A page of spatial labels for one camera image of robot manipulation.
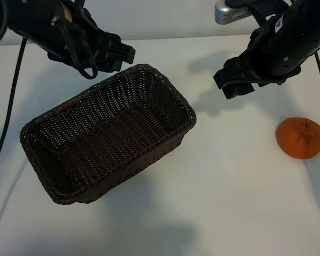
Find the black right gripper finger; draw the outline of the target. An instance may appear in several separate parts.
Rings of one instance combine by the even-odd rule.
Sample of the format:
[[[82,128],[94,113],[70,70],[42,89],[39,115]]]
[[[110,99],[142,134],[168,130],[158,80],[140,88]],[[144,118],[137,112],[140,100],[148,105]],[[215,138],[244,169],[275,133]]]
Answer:
[[[230,85],[253,89],[250,79],[248,78],[248,72],[252,67],[253,64],[250,57],[234,57],[228,59],[223,68],[217,71],[213,78],[219,89]]]
[[[226,99],[232,99],[237,96],[243,96],[254,92],[254,87],[250,82],[221,82],[221,89]]]

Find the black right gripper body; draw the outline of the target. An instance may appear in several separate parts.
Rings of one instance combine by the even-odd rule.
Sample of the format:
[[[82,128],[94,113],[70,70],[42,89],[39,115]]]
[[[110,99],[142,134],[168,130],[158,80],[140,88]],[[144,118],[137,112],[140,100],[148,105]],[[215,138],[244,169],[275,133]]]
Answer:
[[[283,53],[274,42],[273,26],[268,23],[255,30],[247,49],[238,57],[238,66],[247,83],[254,82],[260,86],[282,84],[301,72],[296,60]]]

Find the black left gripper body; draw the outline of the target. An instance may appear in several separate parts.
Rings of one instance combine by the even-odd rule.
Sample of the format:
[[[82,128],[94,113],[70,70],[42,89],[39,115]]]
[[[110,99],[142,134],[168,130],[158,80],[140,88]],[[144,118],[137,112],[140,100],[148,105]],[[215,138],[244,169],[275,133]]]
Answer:
[[[83,2],[60,2],[63,16],[54,24],[60,29],[60,50],[48,50],[50,60],[76,69],[97,69],[97,58],[106,58],[107,32],[98,28]]]

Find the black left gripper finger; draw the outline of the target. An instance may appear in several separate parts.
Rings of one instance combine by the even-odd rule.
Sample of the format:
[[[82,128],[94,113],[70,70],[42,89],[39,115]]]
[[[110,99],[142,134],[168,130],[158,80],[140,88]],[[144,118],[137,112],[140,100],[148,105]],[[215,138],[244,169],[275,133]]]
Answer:
[[[133,64],[136,50],[124,43],[116,34],[107,33],[106,59],[110,61],[124,61]]]
[[[122,58],[104,59],[99,57],[97,58],[97,70],[102,72],[120,71],[122,63]]]

